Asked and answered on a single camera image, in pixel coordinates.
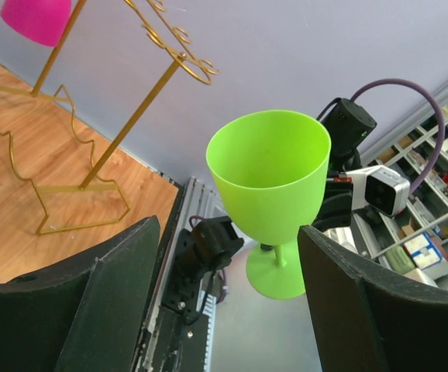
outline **wall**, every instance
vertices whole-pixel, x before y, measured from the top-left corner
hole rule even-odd
[[[147,3],[138,0],[147,17]],[[448,80],[448,2],[440,0],[166,0],[167,17],[220,69],[212,86],[179,71],[126,138],[135,157],[178,181],[209,181],[205,146],[237,116],[262,109],[317,115],[378,78],[408,78],[434,90]],[[0,20],[0,62],[34,82],[50,52]],[[122,0],[91,0],[45,91],[64,82],[79,116],[112,138],[170,63]],[[377,119],[362,150],[421,102],[379,88],[360,102]]]

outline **purple cable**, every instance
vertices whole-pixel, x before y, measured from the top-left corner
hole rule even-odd
[[[388,85],[388,84],[402,85],[404,87],[411,88],[414,91],[417,91],[418,93],[424,96],[424,98],[427,100],[428,103],[431,104],[432,109],[436,113],[436,121],[438,123],[438,139],[436,141],[436,146],[434,147],[434,151],[432,152],[426,167],[410,185],[410,195],[411,195],[417,189],[417,187],[420,186],[420,184],[424,181],[427,174],[429,174],[432,167],[434,167],[434,164],[436,164],[436,161],[439,158],[439,153],[441,152],[441,147],[443,147],[444,136],[446,131],[444,125],[444,117],[438,102],[434,99],[433,96],[431,96],[431,94],[426,89],[424,89],[422,86],[416,83],[413,83],[405,79],[389,78],[373,81],[367,85],[364,85],[362,88],[356,91],[353,97],[351,98],[351,101],[354,102],[357,98],[359,98],[364,92],[368,91],[369,89],[378,87],[380,85]]]

